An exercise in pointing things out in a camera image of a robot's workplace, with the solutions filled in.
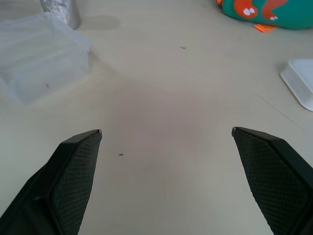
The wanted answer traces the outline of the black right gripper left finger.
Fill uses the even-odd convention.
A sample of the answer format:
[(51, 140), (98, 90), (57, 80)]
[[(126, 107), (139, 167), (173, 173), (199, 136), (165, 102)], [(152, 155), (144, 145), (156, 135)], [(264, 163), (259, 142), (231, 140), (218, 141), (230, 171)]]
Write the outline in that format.
[(61, 142), (0, 217), (0, 235), (78, 235), (101, 140), (95, 129)]

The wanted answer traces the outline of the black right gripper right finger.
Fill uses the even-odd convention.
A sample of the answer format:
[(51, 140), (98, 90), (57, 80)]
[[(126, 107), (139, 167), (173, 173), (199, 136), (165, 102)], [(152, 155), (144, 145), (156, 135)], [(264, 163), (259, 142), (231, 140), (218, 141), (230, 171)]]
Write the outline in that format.
[(274, 235), (313, 235), (313, 167), (284, 139), (233, 127), (250, 191)]

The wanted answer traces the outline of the clear plastic container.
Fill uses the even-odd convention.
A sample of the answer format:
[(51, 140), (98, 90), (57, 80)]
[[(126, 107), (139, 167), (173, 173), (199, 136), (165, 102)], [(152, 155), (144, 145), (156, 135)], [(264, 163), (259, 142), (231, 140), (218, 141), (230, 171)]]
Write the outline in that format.
[(40, 13), (0, 23), (0, 91), (23, 104), (87, 76), (90, 41)]

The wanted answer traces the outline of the teal dinosaur backpack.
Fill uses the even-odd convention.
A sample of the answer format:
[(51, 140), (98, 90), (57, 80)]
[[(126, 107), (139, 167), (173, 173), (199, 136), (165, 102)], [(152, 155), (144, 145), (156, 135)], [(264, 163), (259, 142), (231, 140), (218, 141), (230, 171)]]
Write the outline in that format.
[(229, 17), (274, 27), (313, 29), (313, 0), (215, 0)]

